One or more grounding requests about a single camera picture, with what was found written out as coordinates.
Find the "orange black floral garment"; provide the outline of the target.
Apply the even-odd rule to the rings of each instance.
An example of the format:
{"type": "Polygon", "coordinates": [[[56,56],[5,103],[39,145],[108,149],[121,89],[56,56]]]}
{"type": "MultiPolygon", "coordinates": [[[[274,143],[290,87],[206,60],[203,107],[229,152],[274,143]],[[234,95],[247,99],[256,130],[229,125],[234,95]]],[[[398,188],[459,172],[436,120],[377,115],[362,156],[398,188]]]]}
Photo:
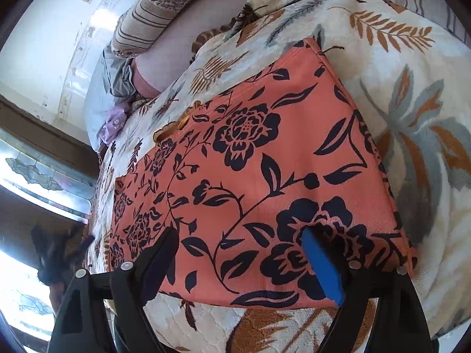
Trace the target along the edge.
{"type": "Polygon", "coordinates": [[[200,106],[117,178],[109,269],[167,227],[180,246],[161,289],[205,304],[327,304],[304,229],[369,269],[411,272],[417,261],[378,148],[311,38],[200,106]]]}

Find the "stained glass window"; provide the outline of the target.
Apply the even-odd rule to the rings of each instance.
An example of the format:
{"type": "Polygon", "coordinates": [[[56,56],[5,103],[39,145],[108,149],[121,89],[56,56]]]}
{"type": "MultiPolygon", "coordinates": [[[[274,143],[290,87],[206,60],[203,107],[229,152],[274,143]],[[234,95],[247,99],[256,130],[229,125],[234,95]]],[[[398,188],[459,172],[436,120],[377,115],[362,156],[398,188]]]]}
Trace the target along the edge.
{"type": "Polygon", "coordinates": [[[1,130],[1,187],[36,206],[86,224],[96,180],[1,130]]]}

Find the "lilac floral cloth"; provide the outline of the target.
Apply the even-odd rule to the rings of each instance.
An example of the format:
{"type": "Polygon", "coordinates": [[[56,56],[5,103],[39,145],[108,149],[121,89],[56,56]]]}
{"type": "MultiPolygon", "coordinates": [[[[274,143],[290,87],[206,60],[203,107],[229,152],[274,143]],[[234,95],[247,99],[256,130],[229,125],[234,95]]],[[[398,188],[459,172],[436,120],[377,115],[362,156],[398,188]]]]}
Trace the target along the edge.
{"type": "Polygon", "coordinates": [[[112,141],[117,138],[128,119],[129,110],[129,104],[124,102],[114,106],[108,111],[105,117],[105,124],[98,133],[99,138],[104,144],[110,145],[112,141]]]}

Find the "pale blue bedsheet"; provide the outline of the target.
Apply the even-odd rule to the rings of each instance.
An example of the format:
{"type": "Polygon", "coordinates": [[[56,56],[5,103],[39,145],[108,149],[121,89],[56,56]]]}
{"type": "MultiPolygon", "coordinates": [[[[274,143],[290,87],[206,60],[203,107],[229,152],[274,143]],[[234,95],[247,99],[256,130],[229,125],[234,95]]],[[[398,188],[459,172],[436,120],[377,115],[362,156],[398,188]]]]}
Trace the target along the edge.
{"type": "Polygon", "coordinates": [[[84,125],[94,151],[101,146],[98,133],[105,124],[108,111],[115,106],[112,87],[120,65],[115,65],[116,60],[110,45],[107,45],[98,58],[84,100],[84,125]]]}

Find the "grey crumpled cloth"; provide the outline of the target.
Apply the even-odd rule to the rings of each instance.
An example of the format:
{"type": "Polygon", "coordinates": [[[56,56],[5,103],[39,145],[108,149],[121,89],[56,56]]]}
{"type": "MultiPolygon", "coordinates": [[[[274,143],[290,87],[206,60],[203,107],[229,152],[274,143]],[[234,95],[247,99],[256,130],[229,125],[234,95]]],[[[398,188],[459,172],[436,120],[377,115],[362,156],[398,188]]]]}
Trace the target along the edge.
{"type": "Polygon", "coordinates": [[[110,93],[120,99],[128,98],[136,92],[132,83],[132,58],[117,56],[108,44],[103,50],[105,75],[110,93]]]}

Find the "cream leaf-pattern fleece blanket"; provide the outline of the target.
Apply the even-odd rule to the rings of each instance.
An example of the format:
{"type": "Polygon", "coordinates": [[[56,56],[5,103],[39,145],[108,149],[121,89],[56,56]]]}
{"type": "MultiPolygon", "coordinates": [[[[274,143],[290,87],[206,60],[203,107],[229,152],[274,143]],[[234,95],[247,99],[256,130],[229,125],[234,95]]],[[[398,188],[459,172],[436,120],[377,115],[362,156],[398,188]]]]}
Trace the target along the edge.
{"type": "MultiPolygon", "coordinates": [[[[384,0],[248,0],[232,31],[127,121],[105,153],[88,268],[108,272],[115,183],[132,161],[215,96],[313,39],[378,148],[417,259],[414,287],[432,336],[470,318],[470,48],[438,24],[384,0]]],[[[336,309],[198,303],[161,291],[145,308],[179,352],[315,352],[336,309]]]]}

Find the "long striped floral bolster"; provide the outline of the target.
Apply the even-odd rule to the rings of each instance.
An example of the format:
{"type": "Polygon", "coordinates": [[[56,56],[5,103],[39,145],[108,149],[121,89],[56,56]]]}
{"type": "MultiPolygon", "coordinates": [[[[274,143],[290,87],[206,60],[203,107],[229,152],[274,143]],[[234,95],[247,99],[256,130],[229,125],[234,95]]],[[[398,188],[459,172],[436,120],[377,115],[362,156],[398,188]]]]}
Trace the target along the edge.
{"type": "Polygon", "coordinates": [[[110,47],[120,57],[147,51],[192,0],[139,0],[120,16],[110,47]]]}

